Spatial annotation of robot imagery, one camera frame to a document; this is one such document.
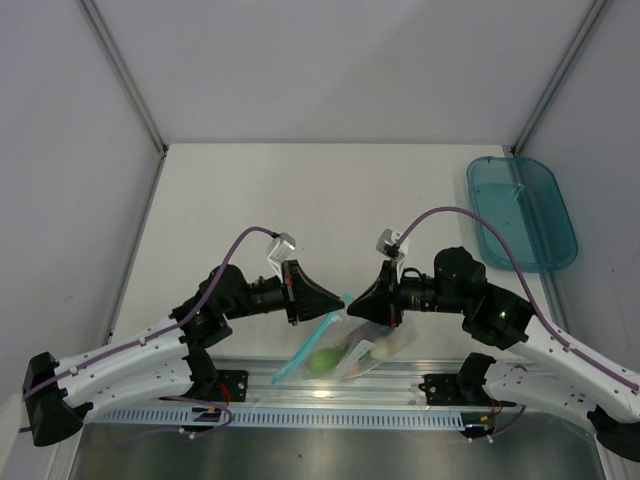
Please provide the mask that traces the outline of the green cucumber toy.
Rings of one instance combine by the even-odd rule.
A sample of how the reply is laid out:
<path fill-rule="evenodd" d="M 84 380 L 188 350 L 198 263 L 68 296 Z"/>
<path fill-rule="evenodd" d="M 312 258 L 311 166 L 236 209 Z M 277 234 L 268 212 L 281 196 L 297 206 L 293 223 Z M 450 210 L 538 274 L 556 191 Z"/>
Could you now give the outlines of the green cucumber toy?
<path fill-rule="evenodd" d="M 345 348 L 338 347 L 318 349 L 308 356 L 306 367 L 313 375 L 325 375 L 339 365 L 345 352 Z"/>

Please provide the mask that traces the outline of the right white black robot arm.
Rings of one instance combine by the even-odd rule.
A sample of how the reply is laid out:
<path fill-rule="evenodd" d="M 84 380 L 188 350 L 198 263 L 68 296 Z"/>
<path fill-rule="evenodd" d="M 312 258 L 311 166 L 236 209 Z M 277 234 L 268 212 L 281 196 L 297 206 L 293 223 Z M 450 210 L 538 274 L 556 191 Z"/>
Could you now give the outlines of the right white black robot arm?
<path fill-rule="evenodd" d="M 489 283 L 485 266 L 462 247 L 440 251 L 433 276 L 401 277 L 383 263 L 349 315 L 395 329 L 407 311 L 460 314 L 474 340 L 530 360 L 546 378 L 472 353 L 456 378 L 468 403 L 500 400 L 562 418 L 618 456 L 639 459 L 639 375 L 547 322 L 531 300 Z"/>

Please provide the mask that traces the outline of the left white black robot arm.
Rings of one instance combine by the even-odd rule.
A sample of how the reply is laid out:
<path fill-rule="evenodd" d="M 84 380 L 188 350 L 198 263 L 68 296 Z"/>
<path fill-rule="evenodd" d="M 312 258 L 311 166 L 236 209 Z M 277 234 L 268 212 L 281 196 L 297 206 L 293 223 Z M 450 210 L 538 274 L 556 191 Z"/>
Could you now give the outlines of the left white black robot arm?
<path fill-rule="evenodd" d="M 210 400 L 219 374 L 207 350 L 232 334 L 231 320 L 282 312 L 296 325 L 343 306 L 296 260 L 253 282 L 235 265 L 219 266 L 191 298 L 128 338 L 66 358 L 32 357 L 22 387 L 32 441 L 57 444 L 104 413 L 147 400 Z"/>

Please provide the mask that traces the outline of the pink peach toy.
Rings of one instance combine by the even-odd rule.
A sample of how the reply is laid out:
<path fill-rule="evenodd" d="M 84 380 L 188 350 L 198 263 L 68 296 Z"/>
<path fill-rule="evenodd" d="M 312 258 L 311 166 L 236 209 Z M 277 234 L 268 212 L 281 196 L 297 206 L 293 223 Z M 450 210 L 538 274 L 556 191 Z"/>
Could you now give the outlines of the pink peach toy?
<path fill-rule="evenodd" d="M 356 378 L 361 374 L 361 369 L 358 364 L 352 366 L 345 374 L 345 379 Z"/>

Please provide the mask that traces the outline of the purple eggplant toy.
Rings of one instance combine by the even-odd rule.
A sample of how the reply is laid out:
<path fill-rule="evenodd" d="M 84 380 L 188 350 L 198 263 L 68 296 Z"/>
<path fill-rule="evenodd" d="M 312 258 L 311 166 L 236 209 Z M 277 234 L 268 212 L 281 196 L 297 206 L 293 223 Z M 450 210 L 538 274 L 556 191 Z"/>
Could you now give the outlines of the purple eggplant toy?
<path fill-rule="evenodd" d="M 362 340 L 375 341 L 387 332 L 384 326 L 372 322 L 365 322 L 348 333 L 344 339 L 346 345 L 358 344 Z"/>

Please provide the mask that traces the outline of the clear zip top bag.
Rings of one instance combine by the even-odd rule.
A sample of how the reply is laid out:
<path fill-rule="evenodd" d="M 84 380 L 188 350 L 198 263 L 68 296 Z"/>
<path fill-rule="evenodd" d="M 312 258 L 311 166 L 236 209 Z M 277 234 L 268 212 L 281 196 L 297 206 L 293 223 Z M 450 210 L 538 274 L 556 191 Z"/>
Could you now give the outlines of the clear zip top bag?
<path fill-rule="evenodd" d="M 398 351 L 388 361 L 376 361 L 370 356 L 369 351 L 379 338 L 373 342 L 362 340 L 358 344 L 351 345 L 346 345 L 344 342 L 348 333 L 365 322 L 370 321 L 349 316 L 344 309 L 325 315 L 322 321 L 297 350 L 297 352 L 291 357 L 291 359 L 280 367 L 272 376 L 270 385 L 275 387 L 294 381 L 323 380 L 344 382 L 354 379 L 345 379 L 346 372 L 352 366 L 356 364 L 360 366 L 361 374 L 358 376 L 360 377 L 380 364 L 394 359 L 418 337 L 415 327 L 411 324 L 403 324 L 397 328 L 385 327 L 387 332 L 379 338 L 393 338 L 397 343 Z M 311 374 L 306 367 L 308 356 L 318 349 L 331 347 L 346 349 L 342 361 L 333 371 L 325 375 Z"/>

